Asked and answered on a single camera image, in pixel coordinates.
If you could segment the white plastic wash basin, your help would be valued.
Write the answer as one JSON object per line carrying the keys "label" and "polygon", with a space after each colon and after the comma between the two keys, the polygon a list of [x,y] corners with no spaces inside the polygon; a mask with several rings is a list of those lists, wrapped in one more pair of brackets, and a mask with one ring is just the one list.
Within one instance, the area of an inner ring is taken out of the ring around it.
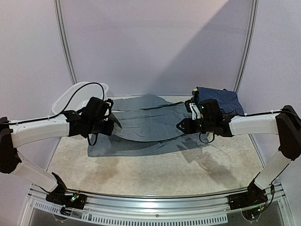
{"label": "white plastic wash basin", "polygon": [[87,105],[91,97],[106,100],[109,86],[106,83],[78,82],[67,89],[52,105],[53,114],[58,114],[64,107],[65,111],[77,111]]}

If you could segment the grey denim cloth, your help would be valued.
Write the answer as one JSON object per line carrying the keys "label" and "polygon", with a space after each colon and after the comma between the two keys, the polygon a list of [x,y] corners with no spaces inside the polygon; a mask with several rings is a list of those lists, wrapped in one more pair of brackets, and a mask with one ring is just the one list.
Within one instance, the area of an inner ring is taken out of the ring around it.
{"label": "grey denim cloth", "polygon": [[176,127],[191,117],[183,101],[145,95],[113,102],[112,115],[119,124],[114,125],[111,136],[91,136],[89,157],[158,155],[207,145],[207,134],[184,134]]}

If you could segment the navy blue tank top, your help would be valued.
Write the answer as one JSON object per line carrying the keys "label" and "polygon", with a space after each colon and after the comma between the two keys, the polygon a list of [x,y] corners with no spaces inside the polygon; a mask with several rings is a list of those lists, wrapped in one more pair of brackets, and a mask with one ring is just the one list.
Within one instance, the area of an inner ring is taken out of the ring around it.
{"label": "navy blue tank top", "polygon": [[216,99],[223,114],[236,113],[244,115],[243,107],[238,100],[236,92],[226,89],[196,88],[198,93],[192,95],[191,98],[194,103],[200,103],[207,99]]}

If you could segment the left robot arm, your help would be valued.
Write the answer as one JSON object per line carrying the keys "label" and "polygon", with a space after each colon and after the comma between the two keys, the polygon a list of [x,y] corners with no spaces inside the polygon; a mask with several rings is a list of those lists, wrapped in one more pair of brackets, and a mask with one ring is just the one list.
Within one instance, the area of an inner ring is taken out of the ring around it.
{"label": "left robot arm", "polygon": [[89,138],[91,135],[110,136],[115,121],[108,115],[88,117],[76,111],[28,121],[0,119],[0,171],[3,174],[19,176],[41,187],[59,204],[66,204],[70,194],[61,186],[63,183],[48,172],[44,166],[33,159],[41,153],[50,157],[46,151],[53,151],[54,142],[63,137]]}

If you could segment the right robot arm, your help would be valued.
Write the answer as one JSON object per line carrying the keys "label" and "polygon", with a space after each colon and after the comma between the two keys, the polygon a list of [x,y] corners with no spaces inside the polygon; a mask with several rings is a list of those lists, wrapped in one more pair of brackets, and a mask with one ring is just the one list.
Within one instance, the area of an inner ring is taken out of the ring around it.
{"label": "right robot arm", "polygon": [[182,119],[176,128],[183,134],[212,133],[213,136],[236,137],[250,135],[274,137],[276,152],[251,182],[252,187],[243,195],[247,205],[254,205],[261,198],[261,190],[268,188],[282,172],[301,155],[301,120],[294,108],[285,105],[279,110],[261,113],[223,113],[217,100],[185,103],[190,117]]}

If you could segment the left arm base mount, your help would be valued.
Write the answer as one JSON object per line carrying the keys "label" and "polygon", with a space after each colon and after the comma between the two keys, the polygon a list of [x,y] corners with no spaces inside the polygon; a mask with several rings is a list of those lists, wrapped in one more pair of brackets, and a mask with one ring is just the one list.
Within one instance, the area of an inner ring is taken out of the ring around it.
{"label": "left arm base mount", "polygon": [[68,217],[71,216],[73,209],[83,210],[87,201],[87,196],[79,191],[68,192],[62,179],[53,172],[52,175],[56,179],[57,186],[52,192],[48,192],[46,201],[61,205],[62,207],[59,213]]}

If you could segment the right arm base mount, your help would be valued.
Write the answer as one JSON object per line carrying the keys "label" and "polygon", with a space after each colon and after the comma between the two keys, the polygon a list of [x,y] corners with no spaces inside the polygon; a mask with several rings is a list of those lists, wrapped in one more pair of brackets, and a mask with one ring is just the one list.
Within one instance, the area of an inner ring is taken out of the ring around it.
{"label": "right arm base mount", "polygon": [[261,214],[272,204],[275,194],[275,187],[270,185],[271,199],[268,199],[266,190],[258,188],[252,181],[247,190],[238,194],[227,196],[227,204],[231,210],[241,209],[243,218],[249,222],[257,221]]}

